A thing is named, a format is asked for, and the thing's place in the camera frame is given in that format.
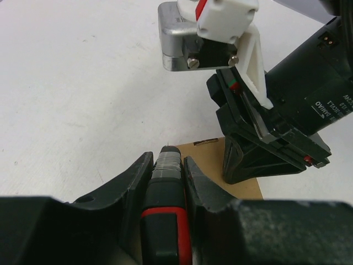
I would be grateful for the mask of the brown cardboard express box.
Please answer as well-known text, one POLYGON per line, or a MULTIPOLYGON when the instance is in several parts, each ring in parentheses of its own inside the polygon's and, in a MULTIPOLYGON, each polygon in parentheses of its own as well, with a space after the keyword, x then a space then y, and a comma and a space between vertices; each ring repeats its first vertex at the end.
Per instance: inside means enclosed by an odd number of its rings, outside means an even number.
MULTIPOLYGON (((223 180, 223 158, 225 138, 202 140, 200 143, 190 142, 178 145, 182 158, 190 156, 194 159, 200 170, 229 194, 240 199, 260 199, 263 196, 258 181, 253 178, 238 184, 227 184, 223 180)), ((130 250, 122 248, 116 254, 115 264, 141 264, 140 226, 135 225, 132 230, 130 250)))

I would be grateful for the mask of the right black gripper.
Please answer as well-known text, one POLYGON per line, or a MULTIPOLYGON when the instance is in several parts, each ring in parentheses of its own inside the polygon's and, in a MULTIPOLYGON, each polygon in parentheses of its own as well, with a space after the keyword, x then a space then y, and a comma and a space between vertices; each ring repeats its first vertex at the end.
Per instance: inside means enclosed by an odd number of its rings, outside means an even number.
POLYGON ((206 82, 225 136, 223 180, 236 184, 259 177, 298 174, 329 164, 330 148, 306 135, 275 109, 255 99, 238 71, 217 70, 206 82))

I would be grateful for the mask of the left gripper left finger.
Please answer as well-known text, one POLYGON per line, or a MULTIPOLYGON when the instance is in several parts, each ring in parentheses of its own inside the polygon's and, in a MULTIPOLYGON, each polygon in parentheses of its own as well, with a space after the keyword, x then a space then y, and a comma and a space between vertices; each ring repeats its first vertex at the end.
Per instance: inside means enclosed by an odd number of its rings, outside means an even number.
POLYGON ((1 197, 2 264, 118 264, 132 253, 153 154, 72 203, 1 197))

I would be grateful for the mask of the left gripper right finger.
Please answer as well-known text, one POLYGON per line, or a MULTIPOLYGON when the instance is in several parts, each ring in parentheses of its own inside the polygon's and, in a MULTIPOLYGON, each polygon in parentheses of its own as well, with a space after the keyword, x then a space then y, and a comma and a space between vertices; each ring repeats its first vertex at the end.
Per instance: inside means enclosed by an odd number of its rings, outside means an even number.
POLYGON ((194 264, 351 264, 352 206, 234 197, 184 159, 194 264))

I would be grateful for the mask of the red black utility knife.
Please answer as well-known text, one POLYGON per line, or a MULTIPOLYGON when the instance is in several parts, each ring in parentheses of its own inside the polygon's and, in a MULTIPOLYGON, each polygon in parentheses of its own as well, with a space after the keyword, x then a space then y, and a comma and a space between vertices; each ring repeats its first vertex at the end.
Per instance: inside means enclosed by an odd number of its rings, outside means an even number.
POLYGON ((148 182, 140 219, 143 264, 192 264, 181 152, 162 147, 148 182))

